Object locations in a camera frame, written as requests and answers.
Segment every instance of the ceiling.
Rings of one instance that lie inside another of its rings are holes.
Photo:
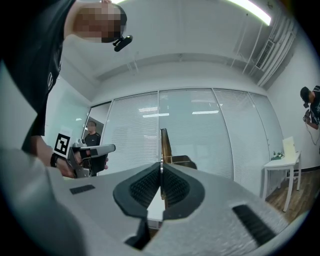
[[[269,37],[278,7],[274,0],[251,1],[271,17],[270,26],[262,25],[252,55],[255,59]],[[133,36],[132,43],[120,52],[115,52],[111,43],[93,43],[76,36],[64,42],[61,75],[82,94],[89,95],[102,81],[128,71],[128,63],[139,69],[176,61],[230,65],[235,59],[234,67],[243,69],[262,24],[256,16],[226,0],[127,0],[120,5],[128,18],[124,36]],[[80,77],[77,79],[85,82],[75,80],[76,73]]]

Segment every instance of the wooden floor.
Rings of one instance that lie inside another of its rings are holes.
[[[303,172],[299,190],[297,190],[297,182],[298,179],[293,181],[291,199],[286,212],[283,212],[283,209],[287,198],[289,179],[282,182],[281,188],[276,189],[266,199],[270,205],[279,210],[289,223],[311,209],[315,195],[320,188],[320,170]]]

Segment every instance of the white table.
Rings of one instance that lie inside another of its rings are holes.
[[[285,200],[285,204],[284,204],[284,209],[283,209],[284,212],[287,211],[288,206],[289,206],[291,193],[292,193],[292,187],[293,187],[293,183],[294,183],[294,166],[295,166],[295,164],[297,162],[299,162],[299,172],[298,172],[298,184],[297,184],[296,190],[299,190],[300,181],[301,181],[301,152],[300,151],[295,153],[295,157],[294,158],[284,157],[284,158],[279,159],[279,160],[272,160],[272,161],[268,162],[264,166],[264,185],[263,185],[263,194],[262,194],[262,199],[263,200],[266,200],[266,196],[267,196],[268,171],[290,170],[289,188],[288,188],[288,193],[286,195],[286,200]]]

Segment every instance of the man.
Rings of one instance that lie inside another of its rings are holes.
[[[12,17],[1,21],[1,33],[7,38],[2,42],[4,64],[37,113],[22,149],[36,155],[46,166],[57,167],[63,176],[73,178],[66,160],[53,154],[41,137],[45,135],[48,94],[61,69],[63,41],[76,35],[94,42],[114,42],[123,33],[127,16],[110,0],[6,1],[2,7]],[[76,158],[81,164],[79,153]]]
[[[313,91],[307,87],[303,87],[300,91],[300,96],[304,101],[305,107],[310,104],[310,118],[305,120],[305,123],[318,130],[320,123],[320,86],[316,86]]]
[[[89,134],[85,136],[84,141],[88,147],[99,146],[101,136],[96,132],[97,124],[94,121],[90,121],[87,124]]]

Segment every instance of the window blinds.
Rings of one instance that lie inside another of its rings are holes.
[[[102,144],[115,144],[108,155],[108,170],[120,172],[158,161],[158,94],[146,93],[115,99],[105,126]]]
[[[255,93],[250,93],[251,98],[261,117],[265,134],[268,140],[270,159],[274,157],[274,152],[283,152],[283,135],[277,115],[269,99]],[[282,171],[269,171],[269,184],[267,196],[270,195],[278,186],[280,179],[284,178]]]
[[[247,92],[214,89],[225,119],[234,163],[234,181],[257,196],[263,166],[269,162],[265,130]]]
[[[172,155],[187,155],[198,170],[232,178],[228,132],[211,89],[161,91],[159,128],[167,129]]]
[[[283,152],[284,139],[277,115],[266,96],[250,93],[252,100],[261,117],[265,134],[268,139],[270,158],[276,153]]]

